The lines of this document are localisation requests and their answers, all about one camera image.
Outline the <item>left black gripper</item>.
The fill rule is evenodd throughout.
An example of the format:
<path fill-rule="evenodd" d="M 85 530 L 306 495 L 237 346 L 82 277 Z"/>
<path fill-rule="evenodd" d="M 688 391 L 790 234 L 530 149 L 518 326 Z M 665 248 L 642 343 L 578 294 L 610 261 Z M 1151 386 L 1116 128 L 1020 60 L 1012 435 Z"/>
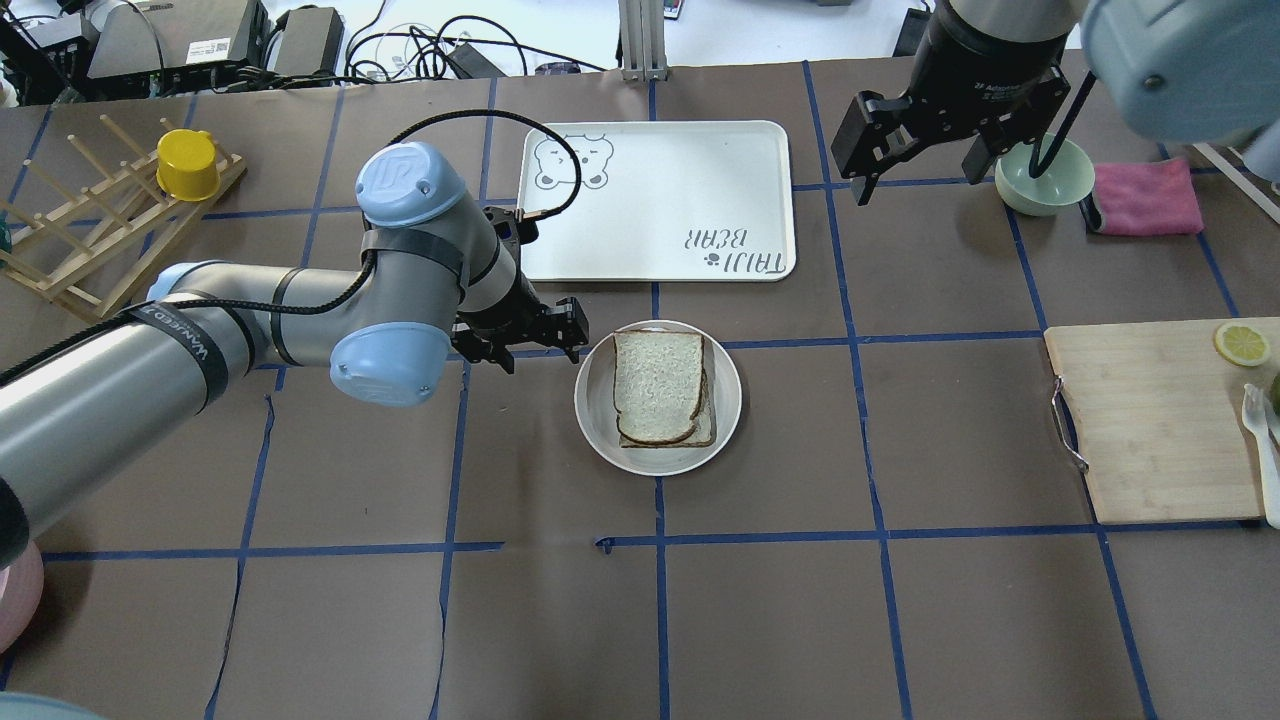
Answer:
<path fill-rule="evenodd" d="M 495 255 L 480 281 L 488 281 L 498 297 L 479 310 L 458 311 L 451 333 L 453 350 L 471 364 L 492 363 L 507 374 L 515 373 L 511 345 L 558 348 L 572 364 L 580 364 L 582 348 L 590 345 L 590 323 L 581 302 L 570 296 L 553 306 L 543 304 L 518 266 L 521 241 L 535 236 L 535 225 L 503 208 L 485 206 L 483 214 Z"/>

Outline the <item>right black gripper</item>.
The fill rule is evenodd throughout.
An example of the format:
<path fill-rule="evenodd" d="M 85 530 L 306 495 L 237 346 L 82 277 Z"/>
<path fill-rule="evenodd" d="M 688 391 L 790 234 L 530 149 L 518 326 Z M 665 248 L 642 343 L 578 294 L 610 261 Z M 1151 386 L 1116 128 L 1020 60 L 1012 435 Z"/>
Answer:
<path fill-rule="evenodd" d="M 856 205 L 925 147 L 970 140 L 961 169 L 974 184 L 1042 137 L 1070 92 L 1059 63 L 1071 28 L 1070 10 L 934 12 L 908 91 L 858 92 L 829 145 Z"/>

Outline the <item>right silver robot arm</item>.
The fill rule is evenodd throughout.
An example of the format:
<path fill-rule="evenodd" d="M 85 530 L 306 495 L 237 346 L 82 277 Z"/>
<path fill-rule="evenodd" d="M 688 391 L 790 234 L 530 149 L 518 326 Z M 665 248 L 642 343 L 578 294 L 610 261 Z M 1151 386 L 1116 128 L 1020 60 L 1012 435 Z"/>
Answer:
<path fill-rule="evenodd" d="M 970 183 L 1021 147 L 1044 174 L 1065 142 L 1047 133 L 1071 87 L 1060 60 L 1074 29 L 1088 65 L 1079 99 L 1103 85 L 1137 135 L 1212 142 L 1277 123 L 1275 1 L 938 1 L 908 87 L 859 92 L 831 141 L 856 201 L 957 141 L 970 142 Z"/>

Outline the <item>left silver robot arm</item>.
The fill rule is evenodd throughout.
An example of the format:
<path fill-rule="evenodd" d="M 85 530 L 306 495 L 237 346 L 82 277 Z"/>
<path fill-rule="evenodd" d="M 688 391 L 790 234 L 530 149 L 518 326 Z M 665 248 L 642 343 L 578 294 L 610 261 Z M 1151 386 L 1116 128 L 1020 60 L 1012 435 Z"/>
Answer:
<path fill-rule="evenodd" d="M 355 182 L 356 272 L 182 263 L 147 299 L 3 373 L 3 564 L 265 363 L 326 370 L 344 395 L 412 407 L 448 357 L 515 369 L 511 347 L 589 341 L 580 302 L 544 304 L 518 249 L 531 220 L 481 208 L 424 142 L 379 150 Z"/>

